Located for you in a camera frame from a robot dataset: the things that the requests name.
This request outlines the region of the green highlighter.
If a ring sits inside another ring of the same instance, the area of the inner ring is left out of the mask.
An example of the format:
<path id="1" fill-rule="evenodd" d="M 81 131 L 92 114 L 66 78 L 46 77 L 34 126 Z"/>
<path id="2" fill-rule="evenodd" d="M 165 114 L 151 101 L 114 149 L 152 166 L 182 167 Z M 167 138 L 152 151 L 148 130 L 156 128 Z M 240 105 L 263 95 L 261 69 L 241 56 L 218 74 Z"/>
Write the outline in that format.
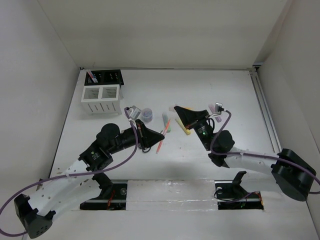
<path id="1" fill-rule="evenodd" d="M 167 133 L 170 133 L 171 132 L 171 125 L 169 124 L 169 117 L 168 117 L 168 114 L 166 112 L 162 113 L 162 120 L 163 120 L 163 123 L 164 123 L 164 127 L 165 128 L 167 127 Z"/>

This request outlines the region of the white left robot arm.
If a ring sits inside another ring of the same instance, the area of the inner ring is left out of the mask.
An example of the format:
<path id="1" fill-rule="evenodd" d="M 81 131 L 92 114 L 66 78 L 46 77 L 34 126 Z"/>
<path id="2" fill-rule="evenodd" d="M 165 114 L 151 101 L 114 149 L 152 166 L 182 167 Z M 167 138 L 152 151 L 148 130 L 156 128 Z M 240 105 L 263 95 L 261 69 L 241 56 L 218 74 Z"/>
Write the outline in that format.
<path id="1" fill-rule="evenodd" d="M 139 119 L 130 123 L 124 131 L 114 123 L 104 125 L 95 141 L 61 175 L 41 183 L 31 195 L 20 193 L 14 198 L 16 214 L 30 239 L 43 235 L 64 212 L 111 194 L 113 183 L 106 169 L 113 154 L 130 147 L 148 149 L 165 138 Z"/>

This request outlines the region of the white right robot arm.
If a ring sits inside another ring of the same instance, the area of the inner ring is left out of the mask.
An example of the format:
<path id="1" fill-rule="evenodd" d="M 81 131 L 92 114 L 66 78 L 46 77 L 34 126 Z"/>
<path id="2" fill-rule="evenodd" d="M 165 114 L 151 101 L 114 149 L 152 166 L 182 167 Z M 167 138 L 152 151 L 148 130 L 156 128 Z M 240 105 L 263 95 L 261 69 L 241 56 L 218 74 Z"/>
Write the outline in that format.
<path id="1" fill-rule="evenodd" d="M 214 197 L 233 204 L 259 191 L 283 193 L 305 202 L 314 182 L 316 171 L 294 151 L 284 148 L 279 153 L 257 153 L 235 147 L 231 133 L 223 126 L 215 132 L 215 123 L 207 110 L 194 111 L 174 107 L 183 126 L 194 130 L 208 151 L 210 160 L 220 168 L 240 169 L 234 179 L 217 184 Z"/>

